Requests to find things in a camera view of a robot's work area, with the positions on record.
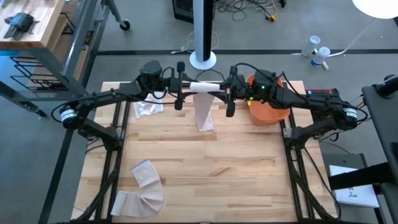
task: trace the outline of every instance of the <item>pole base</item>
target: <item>pole base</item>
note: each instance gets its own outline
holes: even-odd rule
[[[210,52],[210,58],[207,61],[199,62],[197,60],[197,55],[195,52],[192,52],[191,56],[189,57],[189,62],[191,63],[192,67],[197,70],[209,70],[213,68],[216,64],[217,58],[213,52]]]

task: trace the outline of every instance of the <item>caster wheel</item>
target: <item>caster wheel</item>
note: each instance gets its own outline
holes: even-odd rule
[[[39,110],[38,112],[36,112],[37,115],[39,115],[42,118],[46,118],[47,114],[45,114],[42,110]]]
[[[120,26],[120,29],[122,29],[122,30],[124,30],[124,31],[129,30],[129,29],[130,29],[130,23],[129,23],[129,21],[124,20],[123,22],[124,22],[124,25],[125,25],[125,26],[119,25],[119,26]]]

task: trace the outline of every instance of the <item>plastic bag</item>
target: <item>plastic bag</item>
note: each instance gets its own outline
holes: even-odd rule
[[[161,92],[155,92],[155,94],[157,97],[161,97],[163,95],[163,93]],[[163,99],[157,100],[154,98],[154,96],[152,96],[152,94],[148,94],[145,100],[151,102],[163,103]],[[137,119],[163,111],[163,105],[148,103],[144,101],[134,102],[133,104]]]

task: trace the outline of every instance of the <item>wooden tabletop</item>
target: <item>wooden tabletop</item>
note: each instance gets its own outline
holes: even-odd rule
[[[65,0],[12,0],[5,8],[0,8],[0,49],[26,47],[46,47]],[[40,21],[33,26],[32,33],[24,33],[19,40],[4,39],[10,25],[4,19],[25,12]]]
[[[302,82],[292,83],[304,91]],[[118,82],[105,82],[102,90],[118,86]],[[226,105],[215,99],[211,107],[215,130],[199,132],[192,97],[185,101],[181,111],[164,105],[163,112],[141,119],[136,119],[131,104],[118,190],[139,192],[130,168],[149,159],[160,175],[164,204],[156,215],[113,217],[113,222],[297,221],[279,124],[253,125],[243,101],[236,102],[234,117],[227,118]],[[109,126],[113,111],[114,105],[98,108],[95,121]],[[294,108],[294,116],[297,126],[313,122],[309,110]],[[308,140],[306,147],[327,181],[317,141]],[[97,194],[105,154],[100,147],[86,155],[72,218],[79,216]],[[303,159],[310,190],[335,216],[333,199],[305,153]],[[304,199],[302,207],[306,216]]]

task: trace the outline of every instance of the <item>concrete floor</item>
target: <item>concrete floor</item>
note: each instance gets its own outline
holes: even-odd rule
[[[121,32],[109,17],[100,50],[170,50],[185,45],[192,24],[175,20],[170,1],[115,0],[121,15],[132,29]],[[322,44],[342,49],[368,24],[370,17],[359,12],[347,0],[290,1],[280,9],[274,23],[264,20],[261,12],[246,11],[249,17],[234,22],[230,13],[216,13],[213,30],[220,38],[218,49],[300,49],[310,35],[319,35]],[[392,20],[376,20],[353,49],[398,49],[398,27]],[[290,80],[303,80],[308,88],[337,88],[344,100],[352,100],[361,87],[380,82],[388,74],[398,74],[398,55],[346,55],[328,59],[329,71],[309,67],[308,58],[293,55],[218,55],[215,70],[228,74],[229,67],[247,62],[270,71],[284,71]],[[17,71],[7,58],[0,58],[7,81]],[[105,81],[131,81],[148,61],[158,60],[163,67],[184,61],[186,71],[195,77],[198,71],[189,66],[187,55],[97,57],[88,91],[99,91]],[[248,76],[250,68],[239,67]],[[208,72],[202,80],[217,80]],[[46,112],[57,105],[38,103]],[[34,114],[0,98],[0,223],[37,222],[49,186],[65,130],[51,119],[37,119]],[[336,142],[352,153],[364,153],[369,165],[386,161],[372,122],[344,133]],[[86,141],[75,136],[62,175],[50,222],[67,221],[72,212],[84,160]],[[324,153],[343,153],[321,144]],[[343,219],[376,223],[373,211],[343,206]]]

